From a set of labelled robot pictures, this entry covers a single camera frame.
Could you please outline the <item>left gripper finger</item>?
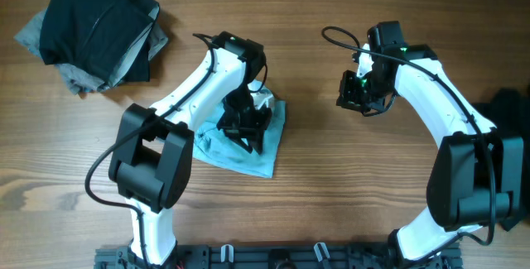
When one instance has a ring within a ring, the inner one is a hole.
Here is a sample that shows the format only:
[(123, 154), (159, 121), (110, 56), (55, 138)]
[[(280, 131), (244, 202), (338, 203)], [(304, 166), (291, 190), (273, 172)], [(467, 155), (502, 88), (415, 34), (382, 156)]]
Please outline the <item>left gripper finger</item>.
[(250, 137), (250, 146), (259, 154), (263, 153), (264, 131), (257, 130)]
[(245, 132), (226, 132), (225, 136), (234, 142), (236, 145), (243, 148), (247, 153), (252, 153), (253, 148), (245, 141), (248, 139), (248, 134)]

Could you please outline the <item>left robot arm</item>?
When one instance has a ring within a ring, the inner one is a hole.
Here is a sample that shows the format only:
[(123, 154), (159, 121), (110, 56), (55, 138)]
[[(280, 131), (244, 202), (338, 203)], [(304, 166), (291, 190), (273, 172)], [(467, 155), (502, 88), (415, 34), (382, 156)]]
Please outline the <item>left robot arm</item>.
[(215, 129), (248, 153), (262, 153), (272, 117), (249, 85), (266, 68), (263, 45), (223, 31), (202, 36), (200, 66), (151, 108), (124, 112), (112, 149), (109, 179), (132, 213), (133, 238), (117, 251), (118, 268), (177, 268), (172, 207), (190, 179), (195, 131), (221, 104)]

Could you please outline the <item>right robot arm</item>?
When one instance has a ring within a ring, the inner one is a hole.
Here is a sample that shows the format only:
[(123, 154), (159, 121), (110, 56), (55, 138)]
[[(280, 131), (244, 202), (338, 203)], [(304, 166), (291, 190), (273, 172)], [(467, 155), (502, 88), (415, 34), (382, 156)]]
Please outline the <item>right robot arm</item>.
[(523, 139), (499, 130), (472, 106), (436, 53), (407, 44), (398, 22), (372, 26), (367, 37), (366, 44), (349, 45), (358, 68), (344, 72), (337, 105), (374, 117), (404, 98), (437, 147), (426, 207), (393, 230), (373, 257), (386, 268), (418, 268), (442, 263), (462, 238), (490, 245), (496, 226), (520, 210)]

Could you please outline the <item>black t-shirt under pile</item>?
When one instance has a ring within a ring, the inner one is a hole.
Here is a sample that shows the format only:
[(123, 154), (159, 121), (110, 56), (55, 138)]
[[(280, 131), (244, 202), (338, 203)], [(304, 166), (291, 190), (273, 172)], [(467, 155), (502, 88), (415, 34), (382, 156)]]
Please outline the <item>black t-shirt under pile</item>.
[(521, 94), (516, 89), (500, 89), (488, 103), (473, 103), (472, 106), (492, 121), (498, 130), (523, 139), (521, 205), (511, 219), (501, 223), (503, 230), (508, 232), (529, 218), (529, 95)]

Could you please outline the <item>black folded garment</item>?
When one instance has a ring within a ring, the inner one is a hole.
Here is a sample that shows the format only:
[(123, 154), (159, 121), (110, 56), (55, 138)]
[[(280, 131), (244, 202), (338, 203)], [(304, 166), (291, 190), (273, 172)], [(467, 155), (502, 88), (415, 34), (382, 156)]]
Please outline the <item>black folded garment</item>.
[(47, 65), (73, 65), (110, 86), (147, 82), (147, 38), (159, 11), (155, 0), (50, 0), (41, 58)]

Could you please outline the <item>grey folded garment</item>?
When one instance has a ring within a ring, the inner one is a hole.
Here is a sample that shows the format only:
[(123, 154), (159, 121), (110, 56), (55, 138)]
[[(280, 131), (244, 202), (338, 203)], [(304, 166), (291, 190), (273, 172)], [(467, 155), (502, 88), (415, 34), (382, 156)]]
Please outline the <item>grey folded garment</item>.
[[(41, 58), (38, 49), (42, 23), (46, 14), (46, 9), (38, 12), (15, 36), (14, 40), (21, 46), (26, 47), (33, 55)], [(156, 23), (147, 38), (148, 59), (151, 60), (169, 41), (168, 36)], [(103, 80), (88, 74), (82, 69), (70, 64), (58, 64), (55, 67), (59, 70), (60, 76), (67, 89), (72, 94), (87, 92), (102, 92), (110, 89)]]

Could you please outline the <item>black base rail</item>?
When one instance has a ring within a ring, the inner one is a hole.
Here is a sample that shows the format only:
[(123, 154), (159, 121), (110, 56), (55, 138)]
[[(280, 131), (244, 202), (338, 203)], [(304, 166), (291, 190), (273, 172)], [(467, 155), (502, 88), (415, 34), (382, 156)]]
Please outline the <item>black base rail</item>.
[[(350, 243), (301, 246), (222, 247), (177, 245), (164, 265), (150, 268), (398, 268), (390, 267), (385, 243)], [(409, 268), (462, 269), (464, 263), (458, 243), (450, 245), (426, 263)], [(127, 246), (97, 249), (94, 268), (145, 268)]]

